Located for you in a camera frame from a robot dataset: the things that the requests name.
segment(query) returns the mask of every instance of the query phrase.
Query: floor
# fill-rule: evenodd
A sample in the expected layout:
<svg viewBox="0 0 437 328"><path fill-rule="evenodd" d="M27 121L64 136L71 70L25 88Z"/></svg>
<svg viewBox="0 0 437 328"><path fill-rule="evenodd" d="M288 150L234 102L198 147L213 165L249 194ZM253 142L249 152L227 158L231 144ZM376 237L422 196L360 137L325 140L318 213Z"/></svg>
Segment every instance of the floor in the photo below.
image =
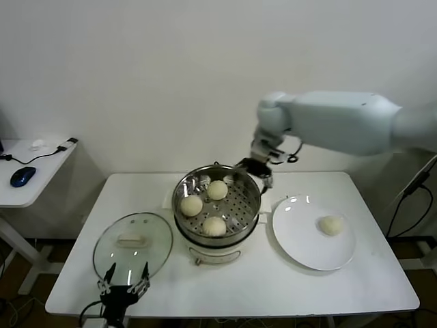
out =
<svg viewBox="0 0 437 328"><path fill-rule="evenodd" d="M73 242L60 243L55 246L49 260L53 262L64 262L73 246ZM413 258L420 254L414 243L397 243L393 249L398 258ZM10 248L0 240L0 251L4 256L10 252ZM17 290L30 269L29 263L20 255L15 256L11 265L5 271L0 280L0 299L11 300L16 308L26 304L30 297L17 298ZM421 308L426 308L437 312L437 277L430 270L407 272L416 293L421 300ZM32 290L32 296L45 302L55 284L54 275L43 275L38 278ZM2 308L0 304L0 327L10 327L10 319L13 311L10 306ZM435 328L437 327L437 315L426 311L419 311L414 314L415 324L412 321L412 314L403 313L398 315L385 314L370 323L368 328ZM345 318L337 317L335 322L341 323ZM44 307L38 302L28 303L20 312L18 322L14 327L32 328L76 328L77 318L67 316L53 316L45 312ZM325 318L267 318L263 320L239 319L228 320L225 323L215 320L169 320L169 319L136 319L131 320L129 328L158 328L158 327L183 327L183 328L325 328L327 327Z"/></svg>

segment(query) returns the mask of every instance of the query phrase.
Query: small white object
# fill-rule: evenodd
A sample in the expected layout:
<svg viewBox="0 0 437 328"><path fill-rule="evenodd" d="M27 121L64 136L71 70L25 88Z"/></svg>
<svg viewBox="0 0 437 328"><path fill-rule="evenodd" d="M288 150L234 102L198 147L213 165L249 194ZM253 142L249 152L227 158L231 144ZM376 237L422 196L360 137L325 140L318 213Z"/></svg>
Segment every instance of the small white object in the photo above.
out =
<svg viewBox="0 0 437 328"><path fill-rule="evenodd" d="M180 202L180 210L182 211L182 214L187 217L195 217L202 211L202 208L203 202L200 197L196 195L185 197Z"/></svg>
<svg viewBox="0 0 437 328"><path fill-rule="evenodd" d="M146 237L134 232L120 234L115 244L121 248L138 248L147 246Z"/></svg>
<svg viewBox="0 0 437 328"><path fill-rule="evenodd" d="M204 234L208 236L222 236L226 234L226 223L221 217L208 217L202 225Z"/></svg>
<svg viewBox="0 0 437 328"><path fill-rule="evenodd" d="M212 200L222 200L227 195L227 185L220 180L212 181L206 193Z"/></svg>
<svg viewBox="0 0 437 328"><path fill-rule="evenodd" d="M320 219L319 227L325 234L336 236L343 231L343 219L334 215L327 215Z"/></svg>
<svg viewBox="0 0 437 328"><path fill-rule="evenodd" d="M342 218L343 231L335 237L323 233L319 225L321 218L332 216ZM355 235L346 218L306 195L287 198L278 205L273 213L273 231L290 257L315 270L340 269L355 252Z"/></svg>
<svg viewBox="0 0 437 328"><path fill-rule="evenodd" d="M35 141L32 143L32 146L30 146L30 150L33 151L33 152L35 152L35 151L37 151L37 150L40 150L40 149L43 148L43 147L46 147L46 143L45 143L45 141L44 141L44 140L41 140L41 139L38 139L38 140L35 140Z"/></svg>

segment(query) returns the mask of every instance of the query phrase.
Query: white plate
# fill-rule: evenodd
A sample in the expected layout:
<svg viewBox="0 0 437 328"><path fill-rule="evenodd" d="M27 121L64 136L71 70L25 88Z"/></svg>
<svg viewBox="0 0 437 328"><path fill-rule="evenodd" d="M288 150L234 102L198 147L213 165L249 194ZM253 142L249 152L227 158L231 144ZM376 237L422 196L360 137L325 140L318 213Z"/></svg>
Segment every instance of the white plate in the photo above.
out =
<svg viewBox="0 0 437 328"><path fill-rule="evenodd" d="M327 215L343 219L343 231L336 236L323 233L319 220ZM351 261L355 235L347 218L339 211L295 196L281 202L273 214L273 231L283 250L306 267L330 271Z"/></svg>

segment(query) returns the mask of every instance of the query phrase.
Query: mouse cable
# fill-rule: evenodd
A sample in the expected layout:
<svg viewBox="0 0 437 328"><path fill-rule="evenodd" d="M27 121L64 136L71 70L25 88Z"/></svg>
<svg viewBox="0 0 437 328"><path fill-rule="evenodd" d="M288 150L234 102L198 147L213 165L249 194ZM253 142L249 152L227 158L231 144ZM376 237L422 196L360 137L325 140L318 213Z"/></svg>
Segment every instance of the mouse cable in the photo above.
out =
<svg viewBox="0 0 437 328"><path fill-rule="evenodd" d="M76 138L69 138L69 140L60 144L54 152L52 152L50 154L37 156L37 157L31 159L30 161L27 161L27 162L20 161L19 159L16 159L15 157L13 157L11 154L0 155L0 160L4 159L7 162L16 161L16 162L19 162L20 164L27 165L27 164L32 163L34 160L41 159L42 157L49 157L49 156L53 156L54 154L57 154L58 152L65 152L68 148L73 146L77 141L78 140Z"/></svg>

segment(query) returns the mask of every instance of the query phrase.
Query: electrical cord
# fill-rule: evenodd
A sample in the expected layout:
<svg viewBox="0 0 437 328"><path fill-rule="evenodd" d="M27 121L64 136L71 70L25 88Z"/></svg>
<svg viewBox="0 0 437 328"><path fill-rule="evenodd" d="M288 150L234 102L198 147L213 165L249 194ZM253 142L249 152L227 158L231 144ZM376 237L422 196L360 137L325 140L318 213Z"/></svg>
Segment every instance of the electrical cord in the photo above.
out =
<svg viewBox="0 0 437 328"><path fill-rule="evenodd" d="M3 254L1 249L0 249L0 257L1 257L1 263L3 263L1 265L1 272L0 272L0 280L1 280L1 278L3 278L3 276L5 275L5 267L6 267L5 254Z"/></svg>
<svg viewBox="0 0 437 328"><path fill-rule="evenodd" d="M426 171L425 171L425 169L429 166L429 164L432 162L432 161L434 161L434 163L429 167L429 169L427 169ZM419 177L419 175L420 174L422 174L423 172L426 172L426 173L430 173L431 172L431 169L434 167L434 165L437 163L437 155L434 155L413 177L412 177L412 179L410 180L410 182L391 200L391 202L387 205L387 206L385 206L385 208L384 208L384 210L382 211L382 212L386 212L390 207L391 207L391 205L397 200L397 198L399 198L399 196L400 195L403 195L404 193L405 193L405 191L406 191L406 189L408 189L408 187L410 187L410 185L414 182L414 181L416 181L417 180L417 178Z"/></svg>
<svg viewBox="0 0 437 328"><path fill-rule="evenodd" d="M49 156L53 156L54 154L57 154L58 152L61 152L62 150L56 149L54 152L52 152L51 154L45 154L45 155L40 155L37 157L34 157L33 159L31 159L30 161L27 162L22 162L19 159L16 159L15 157L13 157L11 154L7 154L7 155L0 155L0 159L5 159L6 161L16 161L20 164L23 165L27 165L32 163L33 161L37 160L37 159L41 159L42 157L49 157Z"/></svg>
<svg viewBox="0 0 437 328"><path fill-rule="evenodd" d="M13 302L15 302L23 297L26 297L26 296L27 295L20 295L20 296L17 296L15 298L11 299L10 301L8 301L6 299L0 299L1 305L2 305L0 307L0 310L1 310L0 315L2 315L6 311L7 306L10 306L12 311L13 311L13 314L11 315L11 317L9 319L9 327L17 328L17 327L21 326L30 317L30 315L33 311L33 308L35 306L35 303L39 303L40 305L44 306L43 302L41 302L39 299L37 299L36 297L31 296L31 295L28 295L31 298L29 300L27 300L22 306L17 308L13 304ZM29 304L30 304L29 310L26 312L26 314L22 318L20 318L20 316L19 316L20 312L22 312Z"/></svg>
<svg viewBox="0 0 437 328"><path fill-rule="evenodd" d="M394 315L392 314L391 316L395 317L397 320L400 320L402 322L400 323L395 323L393 325L393 328L417 328L417 314L419 312L427 312L430 314L433 314L434 316L437 316L437 312L424 308L424 307L420 307L419 309L416 309L415 311L411 312L411 315L407 316L407 317L403 317L403 316L398 316L398 315ZM411 326L407 325L405 323L405 321L411 321Z"/></svg>
<svg viewBox="0 0 437 328"><path fill-rule="evenodd" d="M390 221L389 229L387 230L387 233L385 234L385 237L386 237L386 238L389 237L389 234L390 234L390 232L391 232L391 228L393 227L393 223L395 222L395 219L396 219L396 216L397 216L397 212L399 212L399 209L400 209L400 207L401 207L401 205L402 205L402 202L403 202L406 198L407 198L407 195L406 195L406 194L403 194L401 200L397 203L395 213L393 214L393 217L391 218L391 221Z"/></svg>
<svg viewBox="0 0 437 328"><path fill-rule="evenodd" d="M311 323L308 323L307 321L298 323L296 325L296 328L315 328Z"/></svg>
<svg viewBox="0 0 437 328"><path fill-rule="evenodd" d="M397 235L395 235L395 236L393 236L393 237L391 237L391 238L397 238L397 237L401 236L402 234L405 234L405 233L409 232L410 230L414 229L415 227L417 227L417 226L418 226L418 225L419 225L419 224L424 220L424 218L426 218L427 214L428 214L429 211L431 210L432 204L434 203L434 196L432 195L432 192L431 192L431 191L430 191L426 186L424 186L424 185L419 186L419 188L421 188L421 189L427 191L427 193L428 193L428 195L429 195L429 204L428 204L428 207L427 207L426 211L422 214L422 216L420 217L420 219L417 220L417 222L416 222L415 224L413 224L413 225L412 225L411 227L409 227L408 229L404 230L403 232L400 232L399 234L397 234ZM399 201L399 203L398 203L398 205L397 205L397 208L396 208L396 211L395 211L395 214L393 215L393 218L391 219L391 226L393 225L393 222L394 222L394 220L395 220L395 218L396 218L396 214L397 214L397 211L399 210L400 204L401 204L402 201L404 201L405 199L406 199L406 197L403 197L403 198ZM387 237L389 236L389 232L390 232L391 226L390 226L390 228L389 228L389 231L387 232Z"/></svg>
<svg viewBox="0 0 437 328"><path fill-rule="evenodd" d="M82 327L83 327L83 316L85 315L86 311L87 311L90 307L95 306L95 305L98 305L98 304L100 304L100 303L102 303L102 301L94 301L94 302L88 304L87 306L85 306L85 308L84 308L84 309L82 310L82 312L81 312L81 315L79 316L79 328L82 328Z"/></svg>
<svg viewBox="0 0 437 328"><path fill-rule="evenodd" d="M303 141L301 140L299 143L298 149L295 152L288 154L287 163L295 163L299 160L299 157L297 155L302 150L302 147L303 147ZM270 164L273 164L273 165L279 165L279 164L284 163L284 161L274 162L271 159L269 159L268 161Z"/></svg>
<svg viewBox="0 0 437 328"><path fill-rule="evenodd" d="M437 163L437 159L434 160L434 163L431 164L431 166L429 167L429 169L426 170L427 173L430 173L431 170L434 168L435 164Z"/></svg>
<svg viewBox="0 0 437 328"><path fill-rule="evenodd" d="M32 163L33 161L36 161L37 159L41 159L43 157L49 157L49 156L53 156L54 154L57 154L58 152L65 152L69 147L71 147L72 145L74 145L78 140L76 138L69 138L69 140L63 142L61 145L56 147L56 150L50 154L45 154L45 155L40 155L37 157L32 158L30 161L27 162L23 162L20 161L19 159L16 159L15 157L13 157L11 154L2 154L0 155L0 159L4 159L7 162L9 161L16 161L22 165L27 165Z"/></svg>

